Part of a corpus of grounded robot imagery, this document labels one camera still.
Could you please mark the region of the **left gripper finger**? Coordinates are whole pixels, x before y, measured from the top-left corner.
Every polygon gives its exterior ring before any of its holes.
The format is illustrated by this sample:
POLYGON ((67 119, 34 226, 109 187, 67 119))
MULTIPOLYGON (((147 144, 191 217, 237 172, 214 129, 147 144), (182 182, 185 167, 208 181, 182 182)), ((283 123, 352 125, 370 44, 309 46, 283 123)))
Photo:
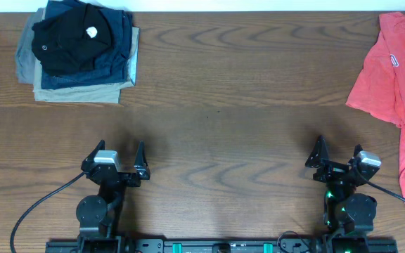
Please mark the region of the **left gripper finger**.
POLYGON ((94 158, 98 151, 100 150, 105 150, 105 141, 100 140, 100 142, 97 144, 97 146, 90 152, 90 154, 83 160, 82 164, 83 165, 88 165, 94 162, 94 158))
POLYGON ((134 161, 134 168, 136 169, 136 173, 139 175, 141 180, 150 179, 150 169, 146 159, 145 145, 143 141, 139 143, 134 161))

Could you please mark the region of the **red printed t-shirt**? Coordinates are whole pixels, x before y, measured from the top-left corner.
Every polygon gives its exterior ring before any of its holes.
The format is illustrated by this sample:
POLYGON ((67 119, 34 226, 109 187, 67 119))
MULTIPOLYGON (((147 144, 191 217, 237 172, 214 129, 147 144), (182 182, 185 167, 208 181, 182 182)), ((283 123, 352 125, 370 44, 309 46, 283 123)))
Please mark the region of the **red printed t-shirt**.
POLYGON ((405 15, 381 14, 379 25, 346 104, 399 127, 399 185, 405 197, 405 15))

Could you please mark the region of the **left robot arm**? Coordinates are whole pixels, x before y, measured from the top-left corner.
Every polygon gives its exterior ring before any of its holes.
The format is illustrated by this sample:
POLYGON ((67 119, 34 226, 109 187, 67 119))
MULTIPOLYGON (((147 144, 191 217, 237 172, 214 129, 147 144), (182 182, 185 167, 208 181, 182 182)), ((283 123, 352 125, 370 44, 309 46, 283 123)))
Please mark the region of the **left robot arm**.
POLYGON ((121 171, 118 153, 100 143, 84 159, 81 170, 99 186, 96 195, 83 198, 76 208, 79 221, 78 252, 134 252, 133 242, 117 232, 124 194, 150 178, 144 142, 139 143, 134 160, 135 172, 121 171))

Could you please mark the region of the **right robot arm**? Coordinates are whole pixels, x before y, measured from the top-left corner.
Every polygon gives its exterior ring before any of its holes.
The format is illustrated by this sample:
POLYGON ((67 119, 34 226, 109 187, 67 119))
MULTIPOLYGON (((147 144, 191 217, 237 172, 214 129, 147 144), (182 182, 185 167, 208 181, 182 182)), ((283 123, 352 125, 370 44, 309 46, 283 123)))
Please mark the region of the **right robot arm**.
POLYGON ((377 201, 357 193, 380 169, 382 162, 360 145, 345 164, 329 158, 325 138, 316 139, 305 166, 315 168, 315 181, 326 185, 323 222, 328 232, 310 242, 311 252, 369 252, 367 234, 373 228, 377 201))

